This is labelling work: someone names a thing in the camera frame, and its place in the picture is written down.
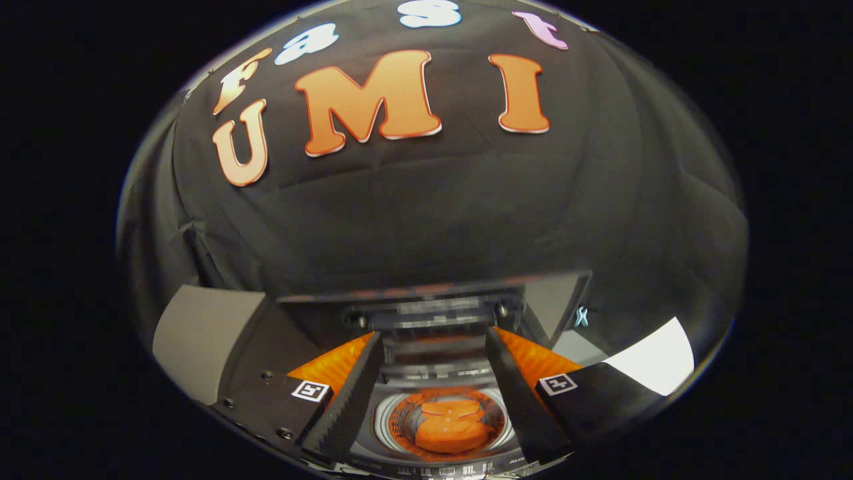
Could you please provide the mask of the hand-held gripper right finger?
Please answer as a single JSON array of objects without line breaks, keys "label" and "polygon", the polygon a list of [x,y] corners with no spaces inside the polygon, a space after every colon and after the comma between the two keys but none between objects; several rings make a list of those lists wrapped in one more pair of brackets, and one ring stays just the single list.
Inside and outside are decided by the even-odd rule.
[{"label": "hand-held gripper right finger", "polygon": [[667,397],[605,362],[578,367],[520,335],[490,328],[485,353],[527,461],[606,443],[658,413]]}]

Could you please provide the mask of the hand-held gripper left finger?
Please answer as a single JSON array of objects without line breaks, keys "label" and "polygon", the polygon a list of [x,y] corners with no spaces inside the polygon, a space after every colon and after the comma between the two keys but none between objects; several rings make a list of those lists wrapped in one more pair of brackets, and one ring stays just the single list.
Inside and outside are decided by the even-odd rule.
[{"label": "hand-held gripper left finger", "polygon": [[223,394],[223,419],[299,467],[332,470],[349,461],[386,361],[369,333],[289,373],[244,369]]}]

